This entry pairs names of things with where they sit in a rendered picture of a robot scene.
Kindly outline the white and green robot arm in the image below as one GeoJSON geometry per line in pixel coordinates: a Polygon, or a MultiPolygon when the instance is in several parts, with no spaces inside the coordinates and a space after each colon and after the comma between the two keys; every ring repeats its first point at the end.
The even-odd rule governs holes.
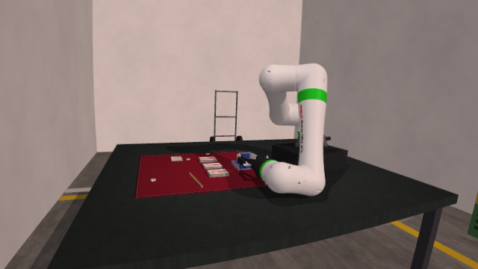
{"type": "Polygon", "coordinates": [[[255,163],[256,176],[276,193],[318,195],[326,183],[323,147],[331,140],[323,135],[327,97],[325,69],[319,64],[272,64],[263,68],[259,83],[269,102],[270,120],[278,126],[297,127],[295,147],[299,148],[299,163],[296,166],[278,162],[267,155],[255,163]],[[298,103],[286,102],[289,91],[298,91],[298,103]]]}

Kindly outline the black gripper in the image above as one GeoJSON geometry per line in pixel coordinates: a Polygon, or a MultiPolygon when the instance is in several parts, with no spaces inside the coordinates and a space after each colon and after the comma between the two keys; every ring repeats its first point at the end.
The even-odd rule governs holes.
{"type": "Polygon", "coordinates": [[[255,163],[257,162],[258,159],[260,158],[263,158],[263,156],[259,157],[253,153],[251,153],[251,159],[248,159],[248,158],[244,158],[242,155],[240,154],[237,154],[237,160],[238,160],[238,163],[243,166],[243,168],[249,166],[251,167],[253,170],[255,168],[255,163]]]}

